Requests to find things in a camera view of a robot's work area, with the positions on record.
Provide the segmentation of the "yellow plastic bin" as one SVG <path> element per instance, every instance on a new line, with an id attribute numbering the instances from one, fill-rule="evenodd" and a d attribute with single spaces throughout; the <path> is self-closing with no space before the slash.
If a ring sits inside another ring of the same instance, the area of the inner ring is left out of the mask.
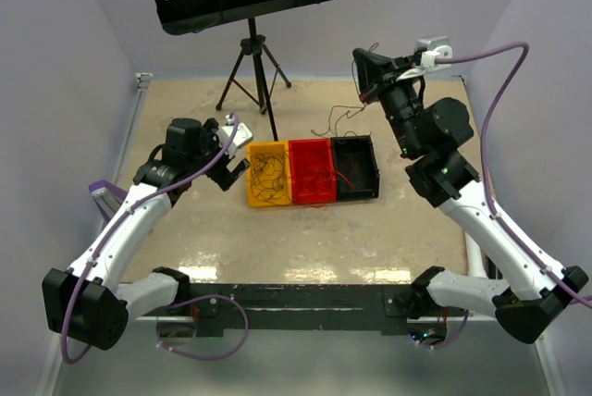
<path id="1" fill-rule="evenodd" d="M 252 208 L 292 205 L 289 144 L 287 141 L 247 145 L 248 204 Z"/>

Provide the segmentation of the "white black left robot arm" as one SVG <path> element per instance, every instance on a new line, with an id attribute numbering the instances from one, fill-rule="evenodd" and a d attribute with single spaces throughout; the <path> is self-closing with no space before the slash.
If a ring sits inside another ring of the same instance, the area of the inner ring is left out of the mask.
<path id="1" fill-rule="evenodd" d="M 248 169 L 242 159 L 228 164 L 253 140 L 237 114 L 225 125 L 214 118 L 200 122 L 175 118 L 141 165 L 119 208 L 97 239 L 68 268 L 52 268 L 42 281 L 47 325 L 70 339 L 106 351 L 121 338 L 127 324 L 163 307 L 181 315 L 191 306 L 188 277 L 158 267 L 146 278 L 121 281 L 130 260 L 156 224 L 175 206 L 192 182 L 206 176 L 227 191 Z"/>

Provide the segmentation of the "black plastic bin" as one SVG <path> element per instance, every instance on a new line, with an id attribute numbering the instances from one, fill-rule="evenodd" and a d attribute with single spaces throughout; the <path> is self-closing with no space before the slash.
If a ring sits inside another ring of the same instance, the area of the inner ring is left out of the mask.
<path id="1" fill-rule="evenodd" d="M 376 199 L 380 174 L 369 135 L 330 139 L 337 179 L 337 201 Z"/>

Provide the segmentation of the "red plastic bin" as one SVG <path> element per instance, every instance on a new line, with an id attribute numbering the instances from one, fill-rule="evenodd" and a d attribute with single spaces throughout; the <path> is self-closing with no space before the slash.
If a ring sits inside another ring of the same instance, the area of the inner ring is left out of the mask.
<path id="1" fill-rule="evenodd" d="M 289 159 L 294 204 L 336 201 L 337 181 L 329 139 L 290 140 Z"/>

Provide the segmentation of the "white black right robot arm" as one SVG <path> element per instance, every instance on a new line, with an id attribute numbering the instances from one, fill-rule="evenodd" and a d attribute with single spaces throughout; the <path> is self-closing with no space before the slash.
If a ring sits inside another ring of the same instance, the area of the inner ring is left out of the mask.
<path id="1" fill-rule="evenodd" d="M 468 109 L 445 97 L 424 104 L 425 75 L 457 63 L 447 44 L 423 42 L 409 56 L 352 52 L 359 98 L 380 103 L 401 148 L 413 189 L 459 225 L 491 259 L 500 279 L 479 278 L 432 266 L 411 285 L 411 318 L 455 307 L 493 317 L 514 339 L 534 343 L 577 301 L 588 282 L 579 266 L 564 266 L 533 241 L 493 198 L 487 172 L 460 153 L 474 135 Z"/>

